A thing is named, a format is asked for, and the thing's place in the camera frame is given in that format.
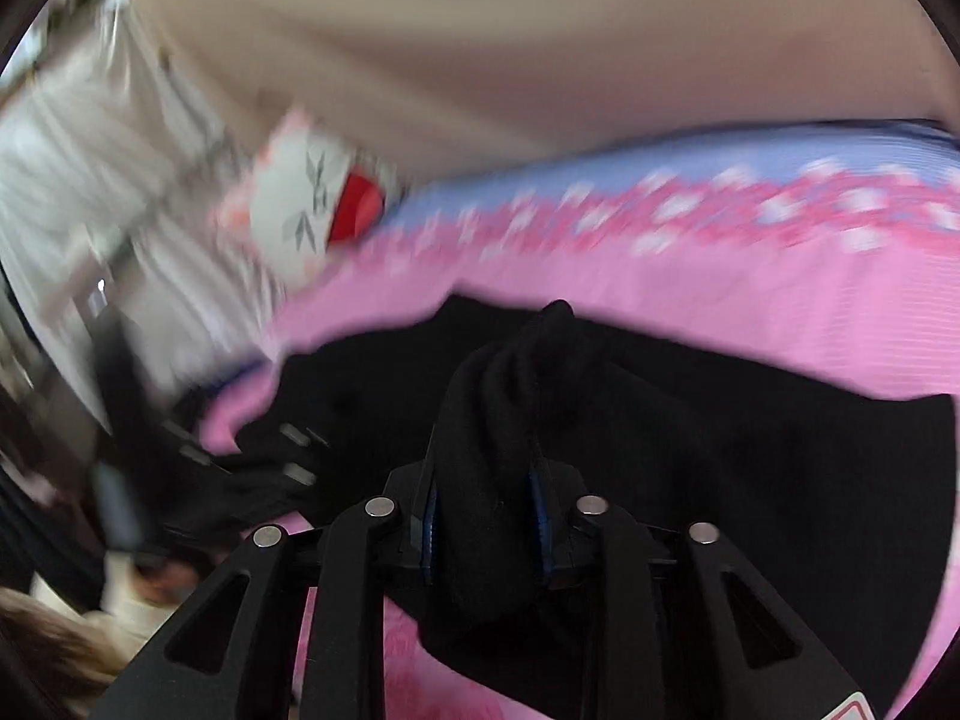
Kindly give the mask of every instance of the pink fabric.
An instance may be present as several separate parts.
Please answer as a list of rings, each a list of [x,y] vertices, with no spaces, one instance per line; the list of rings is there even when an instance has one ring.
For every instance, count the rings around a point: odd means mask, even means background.
[[[838,185],[837,191],[846,190]],[[674,188],[667,199],[677,194]],[[576,245],[558,234],[551,239],[555,245],[544,247],[511,233],[536,224],[538,209],[535,201],[527,205],[530,200],[494,212],[495,218],[462,216],[459,232],[437,221],[371,239],[355,260],[280,312],[264,344],[277,365],[218,400],[205,424],[205,443],[233,447],[234,430],[269,403],[286,353],[421,319],[453,290],[529,307],[565,298],[586,316],[772,362],[875,396],[960,394],[960,259],[956,242],[943,235],[949,224],[932,242],[932,233],[901,235],[895,225],[886,228],[890,234],[865,234],[865,228],[884,224],[858,214],[846,221],[831,218],[831,224],[813,220],[789,234],[731,227],[729,235],[704,237],[690,220],[651,217],[640,227],[635,220],[614,225]],[[930,202],[943,200],[940,193]],[[589,202],[595,209],[601,200]],[[588,210],[579,210],[581,220]],[[864,203],[862,211],[874,220],[875,210]],[[614,214],[600,223],[611,218],[616,222]],[[755,218],[750,223],[757,227]],[[465,224],[486,224],[499,237],[465,236]],[[536,240],[548,238],[551,229],[541,226]],[[890,716],[925,681],[960,625],[957,572],[952,565],[931,634]],[[385,621],[390,720],[541,717],[437,664],[416,642],[412,621],[389,604]]]

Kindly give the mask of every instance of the white plastic sheet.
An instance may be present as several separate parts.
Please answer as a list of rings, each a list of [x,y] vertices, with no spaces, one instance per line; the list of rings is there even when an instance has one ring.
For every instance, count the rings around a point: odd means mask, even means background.
[[[253,351],[282,298],[272,277],[206,225],[244,159],[203,100],[164,69],[133,11],[112,0],[77,45],[0,119],[0,262],[28,321],[83,403],[103,418],[90,338],[71,305],[40,321],[78,230],[133,231],[139,262],[122,309],[160,392]]]

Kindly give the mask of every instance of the silver screw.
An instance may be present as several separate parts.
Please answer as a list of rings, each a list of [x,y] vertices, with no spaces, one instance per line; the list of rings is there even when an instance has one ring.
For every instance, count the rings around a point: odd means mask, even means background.
[[[368,500],[364,509],[366,509],[367,514],[371,517],[390,517],[396,507],[397,504],[392,502],[390,498],[381,497]]]
[[[698,544],[712,544],[720,538],[720,531],[712,523],[695,522],[690,526],[690,538]]]
[[[603,514],[609,508],[610,504],[607,503],[606,498],[601,498],[599,495],[584,495],[583,498],[577,499],[577,511],[580,514],[596,517],[597,514]]]
[[[253,534],[253,543],[258,547],[275,547],[283,538],[283,531],[275,525],[264,525]]]

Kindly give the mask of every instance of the folded black garment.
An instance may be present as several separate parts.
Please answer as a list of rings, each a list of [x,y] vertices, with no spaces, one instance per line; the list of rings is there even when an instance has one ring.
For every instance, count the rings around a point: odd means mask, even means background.
[[[291,425],[329,446],[337,481],[315,521],[377,494],[391,469],[424,456],[436,425],[443,581],[469,633],[450,640],[427,625],[424,643],[557,718],[577,716],[580,665],[533,641],[553,623],[520,537],[532,453],[576,466],[593,493],[638,521],[677,530],[714,522],[878,715],[909,674],[946,570],[956,480],[949,396],[870,399],[575,319],[565,303],[538,314],[455,296],[412,327],[291,358],[272,407],[238,443],[262,451]]]

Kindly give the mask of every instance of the warning label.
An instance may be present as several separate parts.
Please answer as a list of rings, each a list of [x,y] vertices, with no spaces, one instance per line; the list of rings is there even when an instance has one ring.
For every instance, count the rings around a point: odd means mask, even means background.
[[[824,717],[824,720],[875,720],[875,717],[863,693],[853,693],[843,704]]]

